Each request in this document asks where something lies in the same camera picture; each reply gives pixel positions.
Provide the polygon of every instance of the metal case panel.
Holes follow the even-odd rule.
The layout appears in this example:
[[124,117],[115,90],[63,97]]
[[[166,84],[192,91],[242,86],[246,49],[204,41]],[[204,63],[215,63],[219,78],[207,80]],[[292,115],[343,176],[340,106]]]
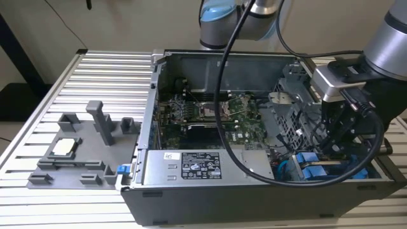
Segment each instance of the metal case panel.
[[[219,153],[222,179],[184,179],[182,158],[187,153]],[[256,173],[274,178],[264,150],[234,150],[242,163]],[[176,159],[167,159],[166,155],[176,155]],[[226,150],[151,150],[147,156],[143,185],[160,187],[224,186],[224,185],[262,185],[263,182],[248,177],[234,164]]]

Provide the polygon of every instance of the aluminum extrusion table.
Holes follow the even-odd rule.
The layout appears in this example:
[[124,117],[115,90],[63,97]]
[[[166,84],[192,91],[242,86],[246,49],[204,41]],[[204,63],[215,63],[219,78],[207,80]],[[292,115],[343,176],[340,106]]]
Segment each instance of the aluminum extrusion table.
[[[327,64],[332,59],[314,59]],[[27,178],[59,131],[63,112],[85,112],[89,100],[102,100],[112,120],[143,120],[150,88],[151,53],[88,51],[77,54],[9,147],[0,156],[0,226],[23,229],[142,228],[116,190],[27,189]],[[386,137],[391,159],[407,176],[407,124],[394,119]],[[186,225],[183,228],[407,228],[407,188],[383,200],[371,200],[339,219]]]

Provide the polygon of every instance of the motherboard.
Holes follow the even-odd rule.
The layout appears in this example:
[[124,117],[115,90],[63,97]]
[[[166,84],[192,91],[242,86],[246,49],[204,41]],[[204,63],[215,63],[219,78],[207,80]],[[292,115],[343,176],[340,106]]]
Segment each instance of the motherboard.
[[[200,102],[199,97],[176,94],[159,103],[162,149],[223,148],[215,122],[215,103]],[[232,148],[268,149],[267,131],[262,122],[254,95],[228,92],[219,103],[222,124]]]

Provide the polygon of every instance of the black cable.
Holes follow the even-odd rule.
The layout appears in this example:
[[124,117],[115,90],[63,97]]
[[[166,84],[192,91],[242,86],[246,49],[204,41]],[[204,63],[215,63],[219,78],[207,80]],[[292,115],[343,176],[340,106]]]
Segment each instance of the black cable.
[[227,141],[226,138],[226,133],[224,133],[224,129],[223,129],[223,125],[222,125],[222,120],[220,120],[220,112],[219,112],[219,95],[220,95],[220,85],[222,85],[222,76],[223,76],[223,71],[224,71],[224,67],[226,67],[226,62],[228,59],[228,54],[231,52],[231,48],[234,46],[234,43],[236,41],[236,37],[239,35],[242,26],[244,24],[246,18],[248,16],[250,10],[252,8],[252,5],[255,3],[255,0],[251,0],[247,8],[243,12],[242,18],[238,22],[236,28],[234,30],[234,33],[231,35],[231,39],[228,41],[223,56],[222,56],[222,62],[220,62],[220,66],[219,66],[219,74],[218,74],[218,82],[216,82],[216,90],[215,90],[215,97],[214,97],[214,102],[215,102],[215,119],[216,119],[216,127],[218,127],[218,131],[219,131],[219,137],[223,143],[223,146],[227,150],[227,153],[231,157],[231,160],[234,161],[235,165],[240,168],[240,170],[250,175],[254,179],[271,184],[271,185],[278,185],[278,186],[283,186],[283,187],[323,187],[323,186],[328,186],[332,184],[336,184],[342,181],[344,181],[346,179],[348,179],[351,176],[354,176],[368,164],[368,162],[374,159],[375,157],[375,153],[379,151],[380,145],[382,145],[382,141],[383,141],[383,135],[384,135],[384,128],[383,128],[383,123],[382,120],[379,118],[379,116],[376,115],[376,113],[374,111],[367,111],[364,113],[364,118],[370,118],[372,123],[375,123],[375,139],[374,139],[374,144],[372,147],[368,150],[367,156],[366,158],[360,161],[360,164],[358,164],[350,171],[347,171],[344,174],[342,174],[339,177],[331,179],[331,180],[324,180],[324,181],[308,181],[308,182],[283,182],[283,181],[278,181],[274,179],[270,179],[262,175],[259,175],[258,173],[252,172],[246,166],[244,164],[242,164],[240,160],[238,159],[230,143]]
[[202,4],[199,5],[199,13],[198,13],[199,27],[202,26],[202,11],[203,11],[203,6],[204,6],[204,0],[202,0]]
[[7,141],[7,142],[12,142],[9,139],[0,137],[1,140]]
[[327,52],[320,54],[300,54],[292,51],[292,49],[288,47],[287,43],[284,42],[282,31],[280,31],[280,14],[282,14],[282,8],[283,8],[284,0],[280,1],[276,19],[275,19],[275,30],[278,32],[279,40],[287,51],[296,57],[302,58],[315,58],[315,57],[326,57],[326,56],[338,56],[338,55],[346,55],[346,54],[362,54],[362,51],[359,50],[346,50],[339,52]]
[[63,24],[65,25],[65,28],[71,31],[71,33],[76,36],[77,40],[81,42],[81,44],[84,45],[85,49],[88,49],[88,46],[84,44],[84,42],[81,41],[81,39],[79,38],[79,36],[76,35],[76,33],[72,31],[72,29],[68,27],[64,19],[61,18],[61,16],[59,15],[59,13],[56,12],[55,8],[52,7],[52,5],[49,4],[48,0],[44,0],[44,2],[48,4],[48,6],[51,7],[51,9],[53,10],[53,12],[56,13],[57,17],[60,18]]

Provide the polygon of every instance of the blue latch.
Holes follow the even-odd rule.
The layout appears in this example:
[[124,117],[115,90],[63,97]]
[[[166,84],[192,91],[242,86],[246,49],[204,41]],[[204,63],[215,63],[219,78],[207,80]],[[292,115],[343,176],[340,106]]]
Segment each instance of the blue latch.
[[131,172],[131,167],[130,166],[118,166],[118,174],[122,174],[122,175],[130,175],[130,172]]

